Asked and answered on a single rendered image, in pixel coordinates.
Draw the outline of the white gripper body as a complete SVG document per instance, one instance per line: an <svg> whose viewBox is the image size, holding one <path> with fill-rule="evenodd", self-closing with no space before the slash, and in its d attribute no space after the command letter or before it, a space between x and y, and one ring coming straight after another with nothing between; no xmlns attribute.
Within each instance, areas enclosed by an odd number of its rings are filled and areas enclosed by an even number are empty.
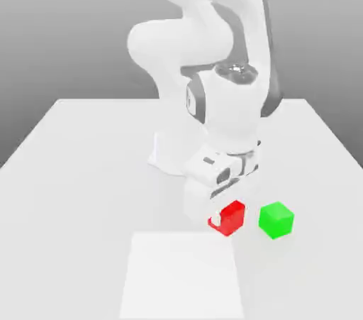
<svg viewBox="0 0 363 320"><path fill-rule="evenodd" d="M235 200L242 202L246 191L247 180L243 177L214 188L189 178L184 185L184 213L198 224L207 224L212 216Z"/></svg>

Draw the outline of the small red cube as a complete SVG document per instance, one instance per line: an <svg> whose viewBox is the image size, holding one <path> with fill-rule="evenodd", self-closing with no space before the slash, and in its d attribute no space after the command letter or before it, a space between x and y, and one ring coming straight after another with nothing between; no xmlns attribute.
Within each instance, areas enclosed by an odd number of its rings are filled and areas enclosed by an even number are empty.
<svg viewBox="0 0 363 320"><path fill-rule="evenodd" d="M223 208L218 215L208 219L208 225L222 233L224 236L230 236L244 224L245 205L238 200L233 201Z"/></svg>

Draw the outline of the small green cube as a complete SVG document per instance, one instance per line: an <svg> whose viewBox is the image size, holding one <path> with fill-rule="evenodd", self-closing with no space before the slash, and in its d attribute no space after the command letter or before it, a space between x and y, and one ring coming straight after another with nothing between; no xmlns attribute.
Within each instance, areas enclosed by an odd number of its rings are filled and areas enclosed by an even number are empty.
<svg viewBox="0 0 363 320"><path fill-rule="evenodd" d="M274 202L261 207L258 224L271 239L280 238L291 233L294 213L281 202Z"/></svg>

